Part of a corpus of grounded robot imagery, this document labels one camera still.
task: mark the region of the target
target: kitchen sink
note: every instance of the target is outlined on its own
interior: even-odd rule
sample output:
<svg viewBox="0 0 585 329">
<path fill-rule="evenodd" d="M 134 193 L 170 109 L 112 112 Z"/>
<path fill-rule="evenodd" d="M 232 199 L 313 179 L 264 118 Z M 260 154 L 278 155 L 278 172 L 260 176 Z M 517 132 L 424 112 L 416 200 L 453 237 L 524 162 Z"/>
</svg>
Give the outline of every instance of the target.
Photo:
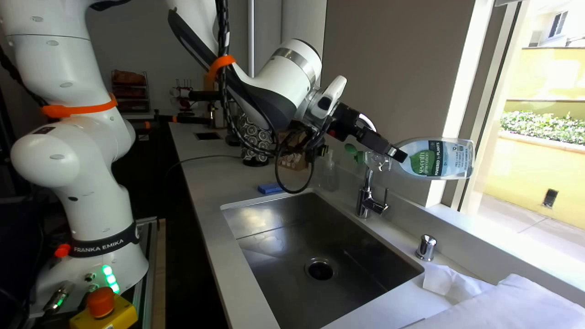
<svg viewBox="0 0 585 329">
<path fill-rule="evenodd" d="M 423 271 L 314 193 L 223 214 L 283 329 L 321 328 Z"/>
</svg>

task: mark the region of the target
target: drain grate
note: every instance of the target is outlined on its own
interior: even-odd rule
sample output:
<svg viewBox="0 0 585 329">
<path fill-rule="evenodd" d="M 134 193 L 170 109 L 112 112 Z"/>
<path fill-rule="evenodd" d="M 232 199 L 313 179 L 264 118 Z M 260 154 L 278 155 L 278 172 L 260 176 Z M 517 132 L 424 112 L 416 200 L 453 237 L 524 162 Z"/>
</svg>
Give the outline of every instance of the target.
<svg viewBox="0 0 585 329">
<path fill-rule="evenodd" d="M 305 273 L 313 279 L 325 281 L 331 279 L 335 271 L 333 266 L 325 258 L 311 258 L 305 264 Z"/>
</svg>

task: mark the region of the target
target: soap dispenser bottle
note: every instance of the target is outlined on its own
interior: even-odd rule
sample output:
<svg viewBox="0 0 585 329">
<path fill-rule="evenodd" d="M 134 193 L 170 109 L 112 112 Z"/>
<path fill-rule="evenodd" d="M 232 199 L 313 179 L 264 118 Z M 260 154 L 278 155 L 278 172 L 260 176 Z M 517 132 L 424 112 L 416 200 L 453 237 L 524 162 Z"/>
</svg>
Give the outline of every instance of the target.
<svg viewBox="0 0 585 329">
<path fill-rule="evenodd" d="M 333 161 L 332 149 L 329 149 L 326 154 L 325 166 L 321 173 L 321 183 L 319 186 L 330 192 L 334 192 L 339 188 L 339 173 L 338 168 Z"/>
</svg>

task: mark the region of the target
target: hedge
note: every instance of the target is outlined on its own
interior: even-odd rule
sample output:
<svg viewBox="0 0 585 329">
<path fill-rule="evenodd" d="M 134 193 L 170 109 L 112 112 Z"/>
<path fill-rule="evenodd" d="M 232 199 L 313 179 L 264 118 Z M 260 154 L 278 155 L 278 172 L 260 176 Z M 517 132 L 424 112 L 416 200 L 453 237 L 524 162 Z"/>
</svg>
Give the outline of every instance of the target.
<svg viewBox="0 0 585 329">
<path fill-rule="evenodd" d="M 504 112 L 500 122 L 502 130 L 511 133 L 585 145 L 585 120 L 569 115 L 558 118 L 529 111 Z"/>
</svg>

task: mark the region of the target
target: countertop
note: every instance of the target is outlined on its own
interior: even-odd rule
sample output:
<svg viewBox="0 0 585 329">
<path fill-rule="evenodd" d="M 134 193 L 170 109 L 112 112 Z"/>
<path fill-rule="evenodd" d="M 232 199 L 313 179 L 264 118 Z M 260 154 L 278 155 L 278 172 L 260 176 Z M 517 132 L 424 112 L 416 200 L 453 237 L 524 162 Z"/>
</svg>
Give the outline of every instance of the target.
<svg viewBox="0 0 585 329">
<path fill-rule="evenodd" d="M 170 123 L 170 129 L 180 160 L 240 154 L 240 148 L 228 146 L 223 139 L 198 140 L 194 135 L 215 131 L 224 137 L 225 130 L 174 123 Z M 282 194 L 264 196 L 257 191 L 259 184 L 275 182 L 274 166 L 246 167 L 241 160 L 228 157 L 188 161 L 181 165 L 229 325 L 235 329 L 278 328 L 270 306 L 222 214 L 223 208 L 283 197 Z M 302 182 L 305 174 L 286 169 L 281 171 L 286 182 Z M 340 189 L 331 193 L 314 184 L 311 184 L 310 191 L 319 194 L 382 243 L 403 252 L 422 266 L 427 265 L 414 256 L 418 238 L 376 215 L 366 220 L 358 219 L 353 215 L 355 198 L 350 197 L 347 191 Z M 448 265 L 462 274 L 473 276 L 439 253 L 435 255 L 433 263 Z M 443 296 L 423 289 L 423 279 L 424 273 L 331 322 L 325 328 L 398 329 L 452 306 Z"/>
</svg>

